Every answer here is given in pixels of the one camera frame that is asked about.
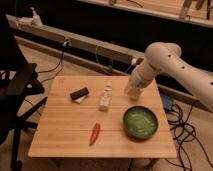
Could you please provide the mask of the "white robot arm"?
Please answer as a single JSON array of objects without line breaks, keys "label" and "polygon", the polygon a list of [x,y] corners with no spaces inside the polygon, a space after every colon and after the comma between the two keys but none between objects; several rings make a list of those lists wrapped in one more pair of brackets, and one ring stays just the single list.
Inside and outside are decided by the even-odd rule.
[{"label": "white robot arm", "polygon": [[181,48],[175,43],[150,44],[143,61],[132,71],[124,92],[138,100],[158,74],[166,73],[213,112],[213,76],[187,64],[180,56]]}]

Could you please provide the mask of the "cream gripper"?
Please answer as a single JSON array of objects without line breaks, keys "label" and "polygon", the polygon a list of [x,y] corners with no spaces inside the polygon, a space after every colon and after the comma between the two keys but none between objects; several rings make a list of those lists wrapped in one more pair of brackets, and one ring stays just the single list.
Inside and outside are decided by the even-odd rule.
[{"label": "cream gripper", "polygon": [[128,81],[124,92],[130,99],[138,100],[143,92],[143,89],[135,86],[131,81]]}]

